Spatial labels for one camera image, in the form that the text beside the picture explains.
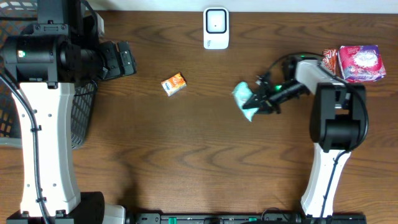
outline red item in basket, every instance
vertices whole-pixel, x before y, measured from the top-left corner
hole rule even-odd
[[[325,67],[336,75],[337,49],[325,49],[322,54],[325,56],[322,59]]]

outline pink and purple package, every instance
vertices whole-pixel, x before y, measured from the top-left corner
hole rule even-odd
[[[377,45],[341,46],[338,63],[347,82],[375,82],[386,75]]]

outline light blue object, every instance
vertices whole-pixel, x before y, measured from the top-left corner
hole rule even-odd
[[[253,93],[249,89],[248,84],[246,82],[239,83],[235,87],[232,94],[234,95],[235,102],[238,105],[239,109],[241,109],[244,116],[251,122],[253,115],[256,114],[259,108],[246,109],[246,110],[242,109],[243,104],[245,104],[245,102],[247,102],[247,100],[249,100],[250,97],[253,95]]]

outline gray plastic basket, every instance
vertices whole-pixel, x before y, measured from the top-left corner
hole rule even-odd
[[[37,15],[37,1],[0,0],[0,16],[2,17],[35,17]],[[0,21],[0,47],[10,35],[19,35],[31,24],[28,21]],[[4,73],[4,64],[0,59],[1,73]],[[89,83],[83,88],[76,88],[76,94],[93,91],[96,87]],[[72,106],[71,132],[72,149],[78,149],[85,141],[86,132],[91,117],[95,94],[75,96]],[[21,127],[17,116],[15,102],[11,91],[0,81],[0,145],[9,145],[22,148]]]

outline wooden table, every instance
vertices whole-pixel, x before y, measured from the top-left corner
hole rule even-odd
[[[231,92],[289,52],[377,44],[387,77],[367,83],[370,130],[340,179],[336,212],[368,223],[398,222],[398,17],[370,14],[231,13],[226,50],[203,48],[201,12],[100,12],[109,40],[128,40],[138,73],[99,84],[90,130],[73,153],[82,192],[164,213],[291,210],[313,161],[313,97],[282,114],[247,121]],[[188,86],[167,97],[160,82],[182,72]],[[274,80],[281,81],[279,69]],[[19,209],[22,151],[0,149],[0,219]]]

